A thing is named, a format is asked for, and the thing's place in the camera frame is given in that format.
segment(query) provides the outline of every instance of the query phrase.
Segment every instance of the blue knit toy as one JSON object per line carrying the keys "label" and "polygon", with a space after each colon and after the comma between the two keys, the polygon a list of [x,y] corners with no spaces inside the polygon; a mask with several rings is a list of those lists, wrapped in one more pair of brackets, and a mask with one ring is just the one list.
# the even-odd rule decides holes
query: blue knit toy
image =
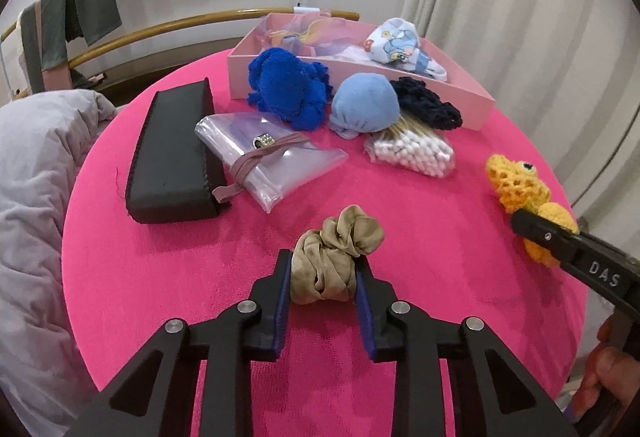
{"label": "blue knit toy", "polygon": [[357,73],[338,87],[331,105],[329,128],[340,137],[389,128],[400,119],[398,96],[381,74]]}
{"label": "blue knit toy", "polygon": [[324,122],[331,99],[329,69],[305,63],[285,49],[267,49],[249,64],[246,98],[261,112],[271,112],[291,123],[293,130],[315,130]]}

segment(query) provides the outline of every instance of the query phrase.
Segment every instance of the crochet fish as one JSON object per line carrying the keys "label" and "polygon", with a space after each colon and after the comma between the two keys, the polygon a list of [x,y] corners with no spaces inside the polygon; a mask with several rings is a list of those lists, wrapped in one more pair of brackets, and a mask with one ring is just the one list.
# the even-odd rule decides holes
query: crochet fish
{"label": "crochet fish", "polygon": [[[535,166],[525,161],[511,161],[504,155],[494,154],[486,162],[486,176],[498,194],[500,204],[507,213],[524,208],[564,229],[578,233],[572,214],[556,202],[550,202],[551,191],[538,177]],[[527,254],[547,267],[560,265],[548,249],[524,240]]]}

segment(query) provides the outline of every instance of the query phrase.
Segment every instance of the cream cloth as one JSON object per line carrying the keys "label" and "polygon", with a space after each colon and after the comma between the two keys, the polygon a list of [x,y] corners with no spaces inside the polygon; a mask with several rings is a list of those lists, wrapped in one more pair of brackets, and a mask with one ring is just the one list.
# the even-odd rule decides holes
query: cream cloth
{"label": "cream cloth", "polygon": [[355,296],[353,258],[370,255],[385,239],[375,218],[357,205],[330,216],[322,229],[300,237],[291,258],[291,300],[299,305],[318,300],[347,301]]}
{"label": "cream cloth", "polygon": [[18,17],[15,20],[15,36],[17,42],[17,59],[20,66],[20,81],[18,82],[18,90],[26,90],[31,94],[31,83],[29,82],[29,73],[27,72],[27,61],[24,57],[24,45],[22,44],[22,28],[20,27],[20,20],[22,19],[22,11],[18,13]]}

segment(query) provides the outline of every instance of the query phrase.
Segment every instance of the pink tablecloth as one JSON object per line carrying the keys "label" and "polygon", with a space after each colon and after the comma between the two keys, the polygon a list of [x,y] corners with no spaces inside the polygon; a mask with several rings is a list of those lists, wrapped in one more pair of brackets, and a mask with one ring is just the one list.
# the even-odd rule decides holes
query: pink tablecloth
{"label": "pink tablecloth", "polygon": [[[537,150],[497,110],[481,131],[449,135],[458,166],[446,179],[374,165],[363,136],[347,141],[322,128],[312,140],[350,159],[271,214],[245,193],[208,221],[143,226],[127,215],[129,165],[157,91],[208,77],[218,113],[249,110],[229,99],[227,53],[176,70],[137,97],[98,139],[76,181],[63,239],[64,290],[97,386],[163,321],[215,317],[271,274],[281,247],[293,248],[307,229],[356,203],[386,232],[369,257],[377,277],[432,317],[481,317],[558,394],[580,340],[586,290],[559,269],[532,263],[511,233],[484,177],[492,153],[532,162],[553,198],[565,206],[566,199]],[[292,306],[282,357],[253,368],[255,435],[388,437],[393,390],[394,366],[367,360],[352,304]]]}

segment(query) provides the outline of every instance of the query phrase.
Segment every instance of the light blue ball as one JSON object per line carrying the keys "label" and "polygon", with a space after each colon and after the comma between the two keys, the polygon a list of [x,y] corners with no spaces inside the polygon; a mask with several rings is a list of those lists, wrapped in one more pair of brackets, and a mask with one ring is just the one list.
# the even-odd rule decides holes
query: light blue ball
{"label": "light blue ball", "polygon": [[345,79],[331,105],[329,128],[340,137],[389,128],[400,119],[398,96],[384,76],[359,72]]}

